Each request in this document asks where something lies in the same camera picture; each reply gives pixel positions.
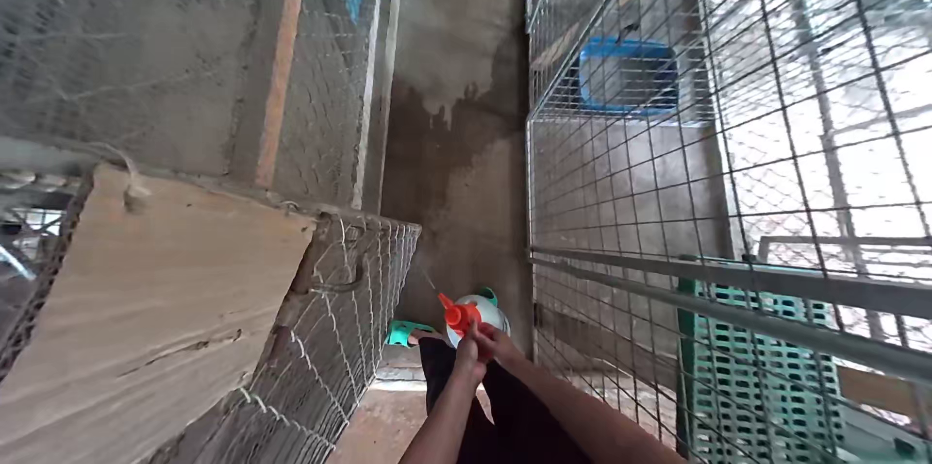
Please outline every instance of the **concrete floor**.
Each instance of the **concrete floor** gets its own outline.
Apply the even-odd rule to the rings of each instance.
[[[396,316],[487,285],[530,350],[523,0],[401,0],[382,214],[423,226]]]

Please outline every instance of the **metal pipe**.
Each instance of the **metal pipe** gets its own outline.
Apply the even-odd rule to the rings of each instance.
[[[651,271],[682,279],[704,280],[722,286],[840,303],[882,313],[932,319],[932,289],[920,285],[843,277],[825,278],[819,270],[767,265],[753,265],[752,270],[746,264],[709,262],[708,259],[704,265],[700,265],[687,261],[641,259],[568,249],[532,248],[531,252]]]
[[[747,328],[750,331],[781,338],[799,346],[806,346],[814,351],[831,353],[853,363],[861,363],[891,375],[899,375],[915,382],[932,385],[932,355],[928,353],[877,342],[849,333],[812,327],[802,322],[762,315],[743,307],[712,303],[694,296],[580,269],[566,263],[558,264],[536,258],[531,258],[530,262],[562,271],[578,279],[590,280],[618,290],[630,291],[636,295],[668,303],[699,315],[712,316],[718,320]]]

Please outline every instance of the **spray bottle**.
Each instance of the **spray bottle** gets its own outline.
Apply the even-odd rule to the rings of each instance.
[[[505,331],[506,335],[512,334],[507,317],[499,309],[499,299],[489,288],[482,288],[478,294],[466,295],[456,302],[444,293],[438,293],[437,296],[446,310],[444,321],[447,323],[447,337],[453,348],[460,344],[460,338],[466,334],[474,320],[493,325]]]

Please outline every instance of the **wooden board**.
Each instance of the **wooden board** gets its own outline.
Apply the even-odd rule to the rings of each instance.
[[[0,386],[0,461],[133,462],[248,379],[314,220],[99,166],[32,342]]]
[[[292,60],[295,57],[295,38],[300,16],[301,0],[284,0],[266,98],[265,123],[259,141],[259,160],[255,167],[255,183],[266,189],[272,188],[275,176],[275,161],[278,160],[285,112],[285,94],[288,91],[288,78],[291,76]]]

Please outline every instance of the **metal bar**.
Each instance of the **metal bar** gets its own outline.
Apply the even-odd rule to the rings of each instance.
[[[705,280],[723,286],[770,291],[822,302],[837,302],[894,315],[932,319],[932,290],[919,285],[880,280],[823,277],[821,271],[766,265],[679,260],[651,260],[568,249],[531,248],[532,253],[651,271],[681,279]]]
[[[848,333],[816,328],[799,322],[762,315],[739,307],[710,303],[693,296],[655,288],[631,280],[623,280],[610,275],[602,275],[569,264],[548,262],[537,258],[531,258],[530,262],[551,267],[579,279],[599,282],[623,291],[631,291],[637,295],[675,305],[693,313],[712,316],[736,326],[782,338],[792,344],[806,346],[815,351],[832,353],[848,361],[865,364],[886,373],[932,385],[932,355],[927,353],[876,342]]]
[[[793,236],[765,234],[761,242],[767,239],[771,244],[811,244],[810,236]],[[861,246],[909,246],[914,248],[932,247],[932,238],[928,236],[819,236],[821,244],[859,244]]]

